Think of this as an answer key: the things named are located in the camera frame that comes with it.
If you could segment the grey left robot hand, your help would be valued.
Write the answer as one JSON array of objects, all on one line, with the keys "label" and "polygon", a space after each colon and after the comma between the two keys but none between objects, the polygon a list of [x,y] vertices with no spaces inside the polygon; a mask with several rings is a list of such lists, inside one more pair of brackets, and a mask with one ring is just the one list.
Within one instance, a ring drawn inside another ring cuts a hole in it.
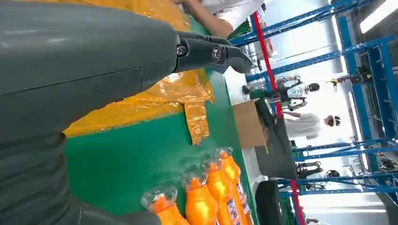
[{"label": "grey left robot hand", "polygon": [[3,225],[158,225],[150,212],[114,216],[69,191],[64,134],[94,110],[171,73],[250,58],[229,41],[175,30],[111,7],[0,3],[0,222]]}]

